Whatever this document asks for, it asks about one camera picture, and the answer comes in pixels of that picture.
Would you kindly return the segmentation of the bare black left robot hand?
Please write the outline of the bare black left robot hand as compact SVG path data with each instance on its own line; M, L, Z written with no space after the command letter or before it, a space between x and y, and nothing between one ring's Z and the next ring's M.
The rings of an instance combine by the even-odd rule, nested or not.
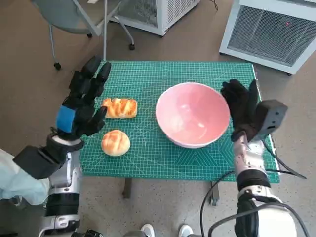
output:
M76 140L83 135L93 135L104 126L106 106L95 109L95 99L103 93L104 84L111 71L107 62L101 69L101 58L93 56L75 71L71 79L70 93L63 101L56 119L57 134L65 140Z

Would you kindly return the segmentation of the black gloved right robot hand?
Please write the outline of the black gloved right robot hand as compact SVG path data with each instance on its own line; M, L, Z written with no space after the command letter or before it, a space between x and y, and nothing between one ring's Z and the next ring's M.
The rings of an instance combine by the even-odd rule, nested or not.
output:
M225 98L234 131L231 140L236 142L241 136L245 135L248 142L258 133L255 122L255 110L258 103L258 89L254 79L249 88L243 86L239 80L231 79L222 84L221 94Z

